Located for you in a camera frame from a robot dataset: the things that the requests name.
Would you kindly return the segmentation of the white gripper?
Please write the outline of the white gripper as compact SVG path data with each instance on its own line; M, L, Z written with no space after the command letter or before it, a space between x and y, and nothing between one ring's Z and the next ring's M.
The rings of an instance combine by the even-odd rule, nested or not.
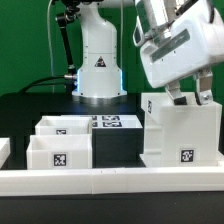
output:
M213 101L211 66L224 62L224 21L211 0L134 0L134 44L150 85L165 86L175 105L186 105L179 81L196 72L198 105Z

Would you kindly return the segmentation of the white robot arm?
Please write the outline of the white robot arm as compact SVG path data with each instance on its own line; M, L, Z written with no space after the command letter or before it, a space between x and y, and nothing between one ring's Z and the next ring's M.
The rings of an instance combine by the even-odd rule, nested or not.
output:
M116 29L98 9L133 6L133 42L148 82L163 87L173 103L185 105L179 81L196 79L200 105L213 101L211 67L224 62L224 20L211 0L62 0L67 22L79 20L83 65L76 94L83 98L115 98L123 93L116 64Z

